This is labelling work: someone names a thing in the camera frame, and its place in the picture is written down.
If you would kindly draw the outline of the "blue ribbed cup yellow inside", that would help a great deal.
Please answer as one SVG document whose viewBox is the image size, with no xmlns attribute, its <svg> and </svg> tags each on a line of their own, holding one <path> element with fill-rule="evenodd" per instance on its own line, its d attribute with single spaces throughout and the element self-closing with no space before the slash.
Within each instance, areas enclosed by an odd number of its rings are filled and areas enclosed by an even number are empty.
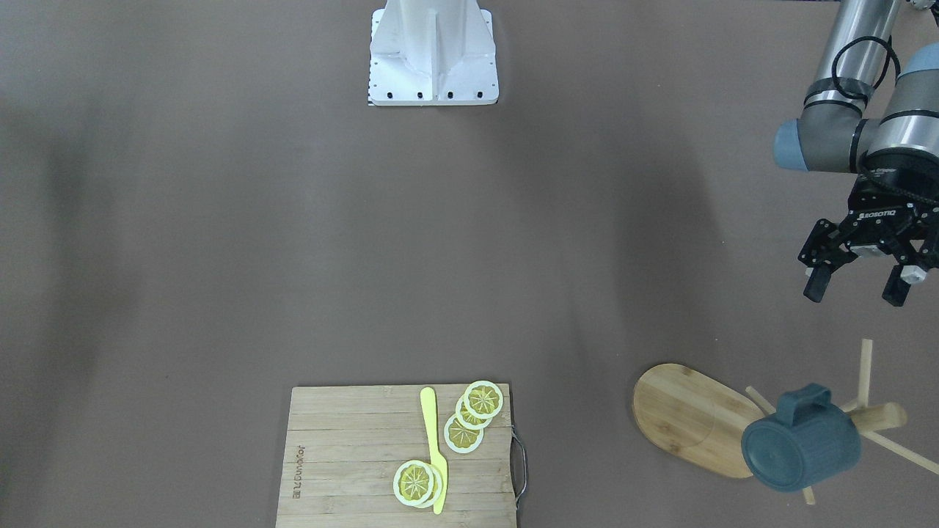
<svg viewBox="0 0 939 528">
<path fill-rule="evenodd" d="M 781 395 L 777 411 L 745 428 L 741 448 L 754 477 L 785 494 L 852 470 L 862 454 L 851 418 L 815 382 Z"/>
</svg>

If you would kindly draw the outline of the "wooden cup storage rack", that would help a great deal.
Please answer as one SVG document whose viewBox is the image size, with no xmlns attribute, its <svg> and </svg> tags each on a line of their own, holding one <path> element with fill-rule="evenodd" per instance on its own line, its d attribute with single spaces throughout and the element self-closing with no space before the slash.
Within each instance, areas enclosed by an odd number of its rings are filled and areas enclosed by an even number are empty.
<svg viewBox="0 0 939 528">
<path fill-rule="evenodd" d="M 861 443 L 869 440 L 929 472 L 935 461 L 903 447 L 883 435 L 900 428 L 908 417 L 895 402 L 871 404 L 872 339 L 860 345 L 858 394 L 838 406 L 858 429 Z M 777 411 L 777 404 L 753 387 L 738 393 L 687 365 L 664 363 L 648 368 L 633 390 L 631 409 L 640 432 L 655 447 L 709 472 L 734 479 L 754 477 L 742 458 L 742 434 L 751 423 Z M 813 486 L 799 494 L 815 504 Z"/>
</svg>

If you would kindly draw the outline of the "lemon slice toy top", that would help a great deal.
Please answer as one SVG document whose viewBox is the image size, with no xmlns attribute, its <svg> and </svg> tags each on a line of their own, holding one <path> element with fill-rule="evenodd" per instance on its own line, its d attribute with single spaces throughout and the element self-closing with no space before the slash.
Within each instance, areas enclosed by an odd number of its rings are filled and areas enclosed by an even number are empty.
<svg viewBox="0 0 939 528">
<path fill-rule="evenodd" d="M 505 397 L 499 385 L 491 381 L 474 381 L 463 394 L 463 404 L 469 415 L 479 420 L 496 417 L 503 408 Z"/>
</svg>

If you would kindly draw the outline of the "lemon slice toy middle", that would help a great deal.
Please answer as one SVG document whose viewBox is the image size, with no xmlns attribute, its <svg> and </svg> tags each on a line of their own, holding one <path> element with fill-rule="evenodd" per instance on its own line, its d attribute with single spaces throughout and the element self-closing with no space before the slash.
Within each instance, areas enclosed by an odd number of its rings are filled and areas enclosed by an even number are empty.
<svg viewBox="0 0 939 528">
<path fill-rule="evenodd" d="M 488 427 L 493 420 L 492 417 L 489 418 L 480 418 L 470 412 L 470 409 L 467 408 L 465 397 L 461 397 L 456 402 L 456 421 L 461 425 L 461 427 L 470 429 L 470 430 L 482 430 Z"/>
</svg>

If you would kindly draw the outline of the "yellow plastic toy knife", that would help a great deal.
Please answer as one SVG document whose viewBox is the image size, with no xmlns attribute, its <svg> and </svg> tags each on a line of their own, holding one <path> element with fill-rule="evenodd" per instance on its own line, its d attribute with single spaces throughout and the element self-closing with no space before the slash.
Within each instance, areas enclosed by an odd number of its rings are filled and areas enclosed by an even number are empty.
<svg viewBox="0 0 939 528">
<path fill-rule="evenodd" d="M 425 423 L 430 463 L 442 476 L 440 495 L 432 505 L 433 514 L 440 515 L 448 494 L 449 474 L 448 461 L 439 448 L 439 422 L 437 422 L 439 415 L 437 414 L 436 391 L 432 386 L 426 386 L 420 390 L 420 410 L 423 415 L 423 423 Z"/>
</svg>

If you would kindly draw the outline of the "lemon slice toy lower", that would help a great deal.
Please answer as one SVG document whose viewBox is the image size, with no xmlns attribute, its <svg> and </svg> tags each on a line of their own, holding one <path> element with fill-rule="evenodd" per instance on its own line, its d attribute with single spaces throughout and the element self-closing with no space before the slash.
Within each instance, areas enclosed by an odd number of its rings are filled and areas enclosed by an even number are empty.
<svg viewBox="0 0 939 528">
<path fill-rule="evenodd" d="M 406 507 L 425 509 L 433 507 L 443 495 L 445 479 L 432 464 L 410 459 L 403 462 L 392 479 L 392 493 Z"/>
</svg>

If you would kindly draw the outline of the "bamboo cutting board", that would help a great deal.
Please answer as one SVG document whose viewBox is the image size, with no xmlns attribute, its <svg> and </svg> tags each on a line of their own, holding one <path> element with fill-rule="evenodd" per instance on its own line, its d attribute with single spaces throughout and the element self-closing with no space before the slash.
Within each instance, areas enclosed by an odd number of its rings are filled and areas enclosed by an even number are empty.
<svg viewBox="0 0 939 528">
<path fill-rule="evenodd" d="M 525 485 L 512 392 L 476 451 L 445 444 L 448 491 L 442 511 L 402 504 L 392 491 L 398 467 L 429 463 L 420 385 L 309 386 L 291 391 L 278 527 L 514 527 Z"/>
</svg>

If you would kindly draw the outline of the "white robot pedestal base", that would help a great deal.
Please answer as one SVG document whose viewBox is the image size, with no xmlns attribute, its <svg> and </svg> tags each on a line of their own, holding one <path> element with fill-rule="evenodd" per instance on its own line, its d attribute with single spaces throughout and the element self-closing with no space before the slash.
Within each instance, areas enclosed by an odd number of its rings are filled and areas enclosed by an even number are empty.
<svg viewBox="0 0 939 528">
<path fill-rule="evenodd" d="M 389 1 L 371 16 L 370 53 L 371 105 L 499 100 L 493 17 L 476 1 Z"/>
</svg>

